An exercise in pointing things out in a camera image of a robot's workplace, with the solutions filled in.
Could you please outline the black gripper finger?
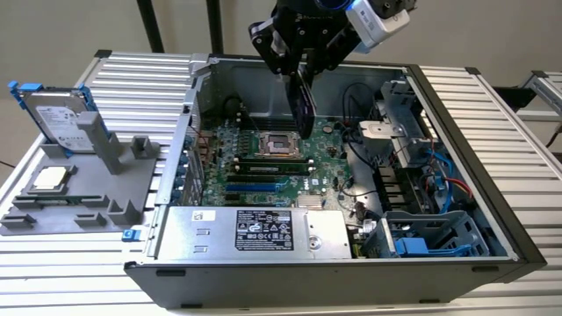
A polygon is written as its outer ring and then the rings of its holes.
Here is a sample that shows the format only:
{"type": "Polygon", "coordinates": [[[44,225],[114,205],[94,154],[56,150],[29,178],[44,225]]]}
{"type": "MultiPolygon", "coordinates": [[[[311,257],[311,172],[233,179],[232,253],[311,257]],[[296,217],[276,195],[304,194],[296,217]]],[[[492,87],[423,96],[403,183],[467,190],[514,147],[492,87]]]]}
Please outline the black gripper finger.
{"type": "Polygon", "coordinates": [[[303,79],[312,82],[313,77],[324,70],[333,70],[356,47],[353,28],[343,28],[329,40],[328,34],[320,34],[313,48],[307,49],[307,64],[303,79]]]}
{"type": "Polygon", "coordinates": [[[287,46],[273,28],[273,19],[249,25],[249,40],[271,72],[283,82],[288,82],[291,75],[285,58],[287,46]]]}

